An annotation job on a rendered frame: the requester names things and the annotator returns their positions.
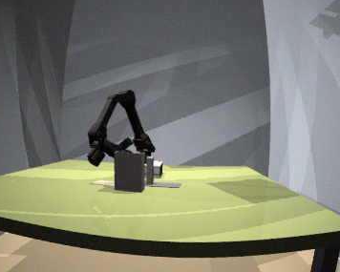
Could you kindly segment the pale pink box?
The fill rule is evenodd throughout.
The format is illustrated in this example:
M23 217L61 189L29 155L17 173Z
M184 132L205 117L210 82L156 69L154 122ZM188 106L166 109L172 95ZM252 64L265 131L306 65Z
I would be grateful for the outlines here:
M153 169L154 169L154 158L147 157L146 158L146 171L147 171L146 184L153 184Z

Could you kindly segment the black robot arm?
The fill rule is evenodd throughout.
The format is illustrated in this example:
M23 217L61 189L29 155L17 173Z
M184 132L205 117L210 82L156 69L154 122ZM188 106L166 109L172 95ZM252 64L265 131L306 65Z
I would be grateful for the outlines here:
M89 129L90 147L93 148L92 152L87 155L88 161L98 167L101 160L105 158L105 154L112 142L107 140L107 123L119 103L122 106L130 119L131 127L134 132L134 139L125 138L119 145L116 145L118 150L126 150L134 144L136 151L140 154L145 153L144 164L146 164L146 158L151 156L151 153L155 153L156 148L151 142L150 137L143 132L140 124L138 114L135 108L136 105L135 93L131 90L120 91L118 94L108 95L107 102L98 117L95 124ZM95 143L98 141L98 143ZM134 143L133 143L134 142ZM147 150L147 151L145 151ZM126 150L127 151L127 150Z

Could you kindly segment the grey open-top bin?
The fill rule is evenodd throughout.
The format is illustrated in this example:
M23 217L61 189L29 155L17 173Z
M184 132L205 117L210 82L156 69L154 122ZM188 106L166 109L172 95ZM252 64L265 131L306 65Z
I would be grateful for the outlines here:
M145 190L145 153L115 152L115 190L142 192Z

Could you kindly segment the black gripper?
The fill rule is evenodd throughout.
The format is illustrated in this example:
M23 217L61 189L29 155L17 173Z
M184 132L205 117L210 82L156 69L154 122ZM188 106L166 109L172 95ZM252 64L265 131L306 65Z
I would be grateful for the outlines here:
M118 151L118 149L117 149L117 147L116 147L116 145L114 144L114 143L112 143L111 144L111 146L109 147L109 149L108 149L108 151L107 151L107 155L108 155L108 157L113 157L113 158L115 158L115 152L117 152ZM133 152L131 152L131 151L126 151L126 150L124 150L124 149L122 149L122 150L119 150L120 152L126 152L126 153L133 153Z

